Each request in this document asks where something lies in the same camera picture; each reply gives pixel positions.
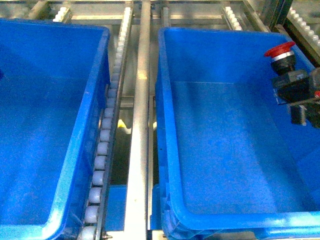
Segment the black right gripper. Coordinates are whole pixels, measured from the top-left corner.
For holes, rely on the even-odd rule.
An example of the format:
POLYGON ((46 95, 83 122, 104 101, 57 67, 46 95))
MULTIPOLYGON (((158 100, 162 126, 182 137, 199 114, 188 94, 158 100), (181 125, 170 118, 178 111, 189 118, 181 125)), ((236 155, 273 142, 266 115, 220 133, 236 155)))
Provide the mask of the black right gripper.
POLYGON ((315 68, 301 82, 299 97, 290 103, 291 123, 313 128, 320 127, 320 68, 315 68))

